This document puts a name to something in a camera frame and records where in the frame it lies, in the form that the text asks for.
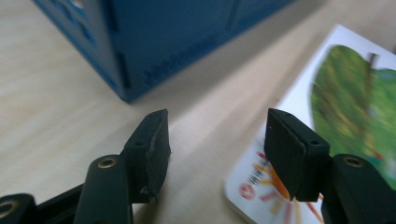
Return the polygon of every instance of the blue plastic crate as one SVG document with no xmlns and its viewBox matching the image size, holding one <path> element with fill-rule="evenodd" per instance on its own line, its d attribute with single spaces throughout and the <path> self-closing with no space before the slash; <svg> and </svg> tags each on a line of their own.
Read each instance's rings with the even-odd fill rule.
<svg viewBox="0 0 396 224">
<path fill-rule="evenodd" d="M 34 0 L 132 102 L 292 0 Z"/>
</svg>

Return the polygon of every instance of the slot in blue crate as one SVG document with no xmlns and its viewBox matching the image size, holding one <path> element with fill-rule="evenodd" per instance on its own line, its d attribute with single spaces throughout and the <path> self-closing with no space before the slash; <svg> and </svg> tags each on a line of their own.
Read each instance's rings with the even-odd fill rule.
<svg viewBox="0 0 396 224">
<path fill-rule="evenodd" d="M 292 0 L 34 0 L 125 102 Z"/>
</svg>

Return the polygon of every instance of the table surface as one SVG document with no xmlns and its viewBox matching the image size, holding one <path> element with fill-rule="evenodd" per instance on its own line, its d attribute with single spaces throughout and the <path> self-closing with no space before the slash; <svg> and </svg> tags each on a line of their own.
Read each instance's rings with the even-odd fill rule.
<svg viewBox="0 0 396 224">
<path fill-rule="evenodd" d="M 396 45 L 396 1 L 298 0 L 127 105 L 32 1 L 0 2 L 0 195 L 42 203 L 119 154 L 148 113 L 169 110 L 172 155 L 136 223 L 243 223 L 223 181 L 336 23 Z"/>
</svg>

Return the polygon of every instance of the blue box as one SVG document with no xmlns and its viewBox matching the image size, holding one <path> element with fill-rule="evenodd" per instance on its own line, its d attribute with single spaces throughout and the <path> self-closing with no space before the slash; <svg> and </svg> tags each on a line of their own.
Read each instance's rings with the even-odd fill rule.
<svg viewBox="0 0 396 224">
<path fill-rule="evenodd" d="M 292 0 L 34 1 L 130 103 Z"/>
</svg>

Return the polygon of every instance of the wooden table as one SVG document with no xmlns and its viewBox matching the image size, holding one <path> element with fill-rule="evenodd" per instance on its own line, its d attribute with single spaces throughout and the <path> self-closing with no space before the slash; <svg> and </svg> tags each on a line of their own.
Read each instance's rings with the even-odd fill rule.
<svg viewBox="0 0 396 224">
<path fill-rule="evenodd" d="M 396 1 L 298 0 L 125 104 L 31 1 L 0 2 L 0 195 L 42 203 L 118 154 L 143 117 L 169 110 L 172 155 L 158 203 L 136 223 L 243 223 L 223 180 L 336 23 L 396 45 Z"/>
</svg>

